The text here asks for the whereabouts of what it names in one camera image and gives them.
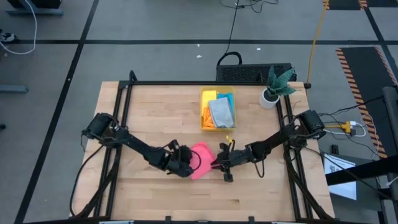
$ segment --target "potted plant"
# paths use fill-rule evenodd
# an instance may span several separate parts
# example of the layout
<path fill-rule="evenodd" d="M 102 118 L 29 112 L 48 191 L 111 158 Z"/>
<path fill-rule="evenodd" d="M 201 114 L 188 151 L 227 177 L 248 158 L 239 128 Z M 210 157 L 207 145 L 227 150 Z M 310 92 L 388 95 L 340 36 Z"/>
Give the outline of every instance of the potted plant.
<path fill-rule="evenodd" d="M 289 95 L 296 91 L 287 84 L 293 74 L 294 69 L 291 68 L 279 77 L 276 77 L 274 66 L 270 67 L 267 88 L 262 91 L 260 96 L 260 105 L 263 108 L 273 108 L 280 100 L 280 96 Z"/>

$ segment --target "yellow container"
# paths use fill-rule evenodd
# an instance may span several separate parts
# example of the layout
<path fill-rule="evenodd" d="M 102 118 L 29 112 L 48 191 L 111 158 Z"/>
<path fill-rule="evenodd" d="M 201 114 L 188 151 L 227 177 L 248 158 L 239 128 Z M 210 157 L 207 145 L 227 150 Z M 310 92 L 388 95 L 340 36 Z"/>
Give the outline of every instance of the yellow container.
<path fill-rule="evenodd" d="M 234 103 L 234 124 L 236 127 L 236 108 L 235 108 L 235 90 L 231 86 L 202 86 L 200 88 L 200 127 L 204 131 L 232 131 L 234 128 L 207 128 L 203 127 L 203 109 L 205 109 L 206 105 L 202 105 L 202 94 L 203 91 L 208 90 L 216 90 L 217 93 L 227 94 L 232 93 L 233 96 L 233 103 Z"/>

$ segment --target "white paper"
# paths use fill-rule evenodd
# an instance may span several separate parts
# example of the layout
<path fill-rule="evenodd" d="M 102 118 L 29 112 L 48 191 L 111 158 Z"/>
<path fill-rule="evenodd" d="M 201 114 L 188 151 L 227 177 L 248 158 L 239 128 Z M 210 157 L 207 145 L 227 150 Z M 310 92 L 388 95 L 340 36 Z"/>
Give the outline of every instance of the white paper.
<path fill-rule="evenodd" d="M 355 163 L 337 158 L 335 156 L 325 154 L 325 157 L 329 158 L 331 161 L 338 164 L 340 167 L 344 169 L 348 169 L 355 166 Z M 341 170 L 341 168 L 336 166 L 334 163 L 324 158 L 323 165 L 325 167 L 325 174 L 330 174 L 332 172 Z M 340 195 L 342 197 L 356 200 L 356 182 L 354 181 L 354 182 L 329 186 L 329 192 L 332 194 Z"/>

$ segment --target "gray cloth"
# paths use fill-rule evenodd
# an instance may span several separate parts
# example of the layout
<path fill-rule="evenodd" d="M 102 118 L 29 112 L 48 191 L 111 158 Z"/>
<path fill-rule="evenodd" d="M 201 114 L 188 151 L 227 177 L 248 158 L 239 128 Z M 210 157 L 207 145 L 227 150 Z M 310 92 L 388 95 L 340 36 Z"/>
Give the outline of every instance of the gray cloth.
<path fill-rule="evenodd" d="M 228 98 L 220 98 L 209 101 L 211 118 L 216 128 L 233 128 L 234 118 L 231 112 Z"/>

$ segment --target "yellow cable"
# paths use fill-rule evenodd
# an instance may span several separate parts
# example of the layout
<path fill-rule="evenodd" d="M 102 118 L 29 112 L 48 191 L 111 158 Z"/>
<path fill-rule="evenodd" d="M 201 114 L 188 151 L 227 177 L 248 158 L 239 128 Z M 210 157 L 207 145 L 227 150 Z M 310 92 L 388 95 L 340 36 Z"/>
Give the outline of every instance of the yellow cable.
<path fill-rule="evenodd" d="M 326 14 L 326 9 L 329 6 L 329 0 L 326 0 L 325 6 L 323 7 L 323 12 L 322 12 L 322 16 L 321 19 L 319 20 L 318 23 L 318 28 L 317 28 L 317 32 L 315 33 L 315 38 L 312 42 L 312 47 L 311 47 L 311 54 L 310 54 L 310 61 L 308 63 L 308 76 L 307 76 L 307 84 L 310 83 L 310 77 L 311 77 L 311 67 L 312 67 L 312 56 L 313 56 L 313 52 L 315 50 L 315 44 L 317 42 L 320 30 L 321 30 L 321 25 L 323 22 L 323 18 L 325 18 L 325 14 Z"/>

